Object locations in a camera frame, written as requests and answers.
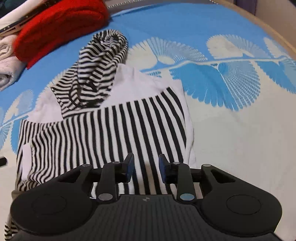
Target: wall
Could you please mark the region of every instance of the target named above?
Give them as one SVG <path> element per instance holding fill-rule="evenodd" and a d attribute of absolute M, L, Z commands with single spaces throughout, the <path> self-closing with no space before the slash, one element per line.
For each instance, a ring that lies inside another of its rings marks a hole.
<path fill-rule="evenodd" d="M 296 47 L 296 7 L 289 0 L 258 0 L 255 15 Z"/>

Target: bed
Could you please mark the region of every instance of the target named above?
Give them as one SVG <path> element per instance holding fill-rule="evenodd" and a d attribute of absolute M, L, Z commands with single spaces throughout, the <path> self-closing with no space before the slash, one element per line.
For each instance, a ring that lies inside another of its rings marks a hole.
<path fill-rule="evenodd" d="M 127 65 L 182 80 L 198 167 L 213 164 L 272 193 L 283 208 L 276 234 L 294 241 L 296 50 L 223 0 L 130 1 L 109 9 L 113 16 L 106 29 L 128 39 Z M 14 190 L 20 122 L 91 36 L 48 54 L 0 93 L 0 156 L 8 160 L 0 168 L 2 227 Z"/>

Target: red folded fabric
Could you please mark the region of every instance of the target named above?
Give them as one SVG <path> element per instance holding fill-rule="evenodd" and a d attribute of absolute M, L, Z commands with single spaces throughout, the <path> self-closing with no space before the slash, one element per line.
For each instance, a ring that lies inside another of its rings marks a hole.
<path fill-rule="evenodd" d="M 108 19 L 102 0 L 61 0 L 25 25 L 13 44 L 15 55 L 29 69 L 64 43 L 102 28 Z"/>

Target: stack of clothes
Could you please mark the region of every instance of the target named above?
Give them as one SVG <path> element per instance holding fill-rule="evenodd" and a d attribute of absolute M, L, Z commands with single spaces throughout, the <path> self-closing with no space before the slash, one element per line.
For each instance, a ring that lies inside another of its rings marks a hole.
<path fill-rule="evenodd" d="M 25 66 L 108 19 L 103 0 L 0 0 L 0 91 L 17 81 Z"/>
<path fill-rule="evenodd" d="M 127 50 L 117 30 L 93 35 L 22 120 L 13 198 L 83 164 L 123 162 L 130 152 L 135 170 L 130 183 L 117 185 L 119 194 L 176 194 L 175 185 L 162 183 L 158 156 L 196 168 L 182 82 L 124 65 Z M 17 232 L 9 217 L 6 240 Z"/>

